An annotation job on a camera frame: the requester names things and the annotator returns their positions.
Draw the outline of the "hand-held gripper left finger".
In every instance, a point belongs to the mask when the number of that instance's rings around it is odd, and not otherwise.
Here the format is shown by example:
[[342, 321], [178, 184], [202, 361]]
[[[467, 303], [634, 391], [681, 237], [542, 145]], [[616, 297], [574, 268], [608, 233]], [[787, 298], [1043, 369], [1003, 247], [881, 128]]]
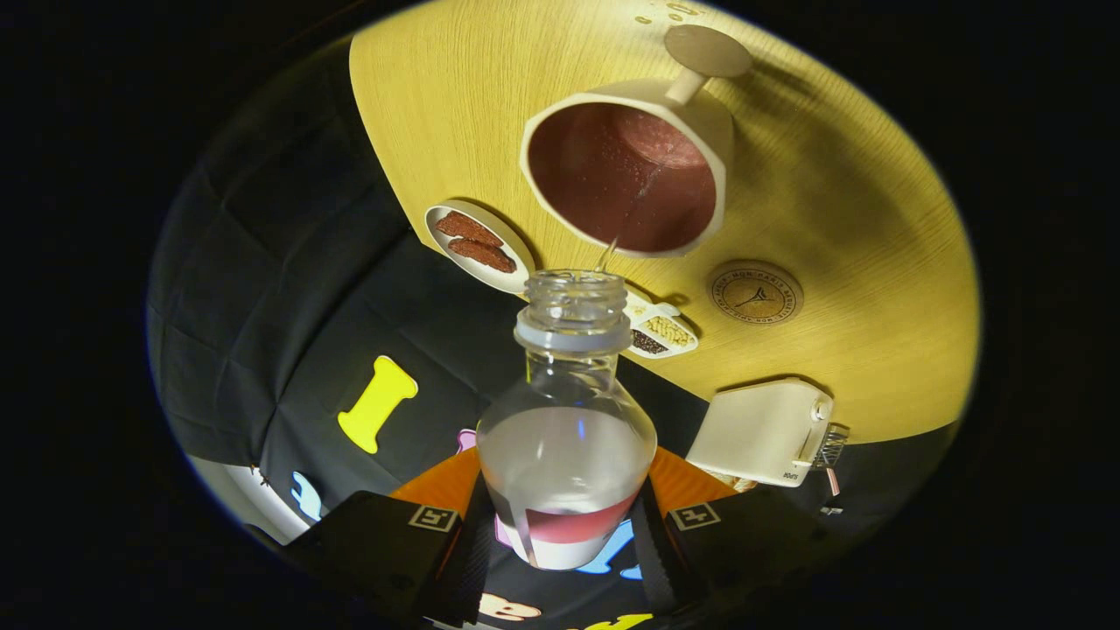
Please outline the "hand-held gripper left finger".
[[468, 448], [392, 494], [353, 493], [280, 555], [384, 626], [460, 627], [479, 617], [492, 541], [494, 506]]

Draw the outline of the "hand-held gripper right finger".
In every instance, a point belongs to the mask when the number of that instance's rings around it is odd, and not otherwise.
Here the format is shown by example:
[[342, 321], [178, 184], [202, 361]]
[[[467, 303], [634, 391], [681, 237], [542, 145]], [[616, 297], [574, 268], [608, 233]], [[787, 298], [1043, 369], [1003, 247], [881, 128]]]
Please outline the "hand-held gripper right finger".
[[653, 613], [768, 613], [864, 531], [772, 487], [737, 492], [657, 448], [631, 512]]

